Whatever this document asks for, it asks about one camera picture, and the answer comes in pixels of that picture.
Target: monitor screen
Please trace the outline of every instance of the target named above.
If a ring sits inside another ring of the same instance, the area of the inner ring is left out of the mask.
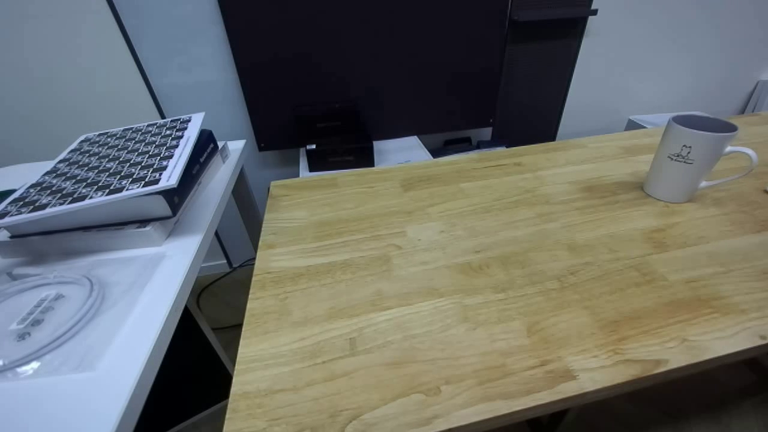
[[[374,140],[492,126],[509,0],[219,0],[260,150],[350,104]]]

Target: cat logo on mug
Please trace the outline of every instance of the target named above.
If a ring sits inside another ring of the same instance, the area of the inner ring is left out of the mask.
[[[694,162],[694,160],[690,158],[691,148],[692,147],[689,145],[683,145],[683,147],[680,148],[679,152],[670,153],[667,155],[667,158],[670,161],[681,162],[683,164],[691,165]]]

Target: wooden table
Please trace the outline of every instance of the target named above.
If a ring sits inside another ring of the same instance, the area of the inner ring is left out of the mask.
[[[734,121],[763,163],[686,204],[641,189],[660,129],[272,183],[225,430],[482,430],[768,350]]]

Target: floor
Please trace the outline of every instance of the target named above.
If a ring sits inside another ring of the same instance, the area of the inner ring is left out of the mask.
[[[235,324],[244,314],[252,267],[242,268],[205,291],[200,306],[212,327]],[[217,275],[199,277],[192,290]],[[240,328],[214,332],[235,360]],[[768,360],[761,359],[768,366]],[[183,432],[221,432],[226,408],[214,411]],[[669,383],[584,405],[559,432],[764,432],[768,431],[768,368],[731,364]],[[528,432],[513,424],[494,432]]]

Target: black book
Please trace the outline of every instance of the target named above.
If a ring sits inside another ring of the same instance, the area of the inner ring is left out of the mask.
[[[5,230],[13,237],[25,237],[172,218],[184,206],[195,184],[218,151],[219,145],[214,133],[208,129],[200,129],[178,184],[174,188],[14,224],[5,227]]]

